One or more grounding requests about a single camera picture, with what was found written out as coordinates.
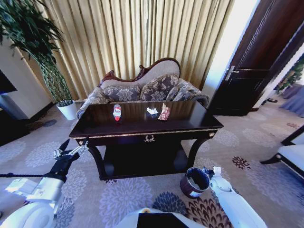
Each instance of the trash can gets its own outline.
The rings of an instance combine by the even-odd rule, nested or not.
[[[194,199],[207,190],[209,185],[210,179],[204,170],[189,168],[181,179],[180,189],[188,198]]]

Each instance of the cable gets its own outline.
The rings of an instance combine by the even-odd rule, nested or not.
[[[0,174],[0,177],[42,177],[43,175],[35,175],[35,174],[14,174],[12,172],[9,172],[8,174]]]

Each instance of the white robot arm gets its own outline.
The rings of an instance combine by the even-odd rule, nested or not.
[[[219,203],[235,228],[266,228],[265,222],[247,203],[237,194],[231,184],[222,176],[221,168],[214,167],[214,175],[210,179],[210,187],[218,197]]]
[[[15,179],[6,190],[26,197],[30,203],[12,213],[0,228],[50,228],[63,200],[61,188],[73,161],[88,151],[87,140],[72,151],[64,151],[68,140],[54,151],[57,160],[52,170],[37,184],[29,179]]]

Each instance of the dark wooden table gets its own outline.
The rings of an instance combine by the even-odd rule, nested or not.
[[[89,151],[100,180],[183,173],[194,164],[199,147],[223,125],[197,101],[164,102],[170,107],[166,121],[158,120],[162,102],[120,104],[122,117],[113,117],[114,104],[93,104],[70,133],[82,144],[89,137]],[[156,108],[157,115],[147,107]],[[189,156],[181,140],[196,139]],[[105,145],[102,158],[96,146]]]

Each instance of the chaise lounge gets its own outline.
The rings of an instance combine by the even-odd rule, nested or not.
[[[204,107],[208,105],[208,96],[180,78],[176,59],[162,58],[148,68],[139,67],[138,76],[131,80],[117,78],[114,71],[107,73],[77,111],[78,119],[92,104],[197,100]]]

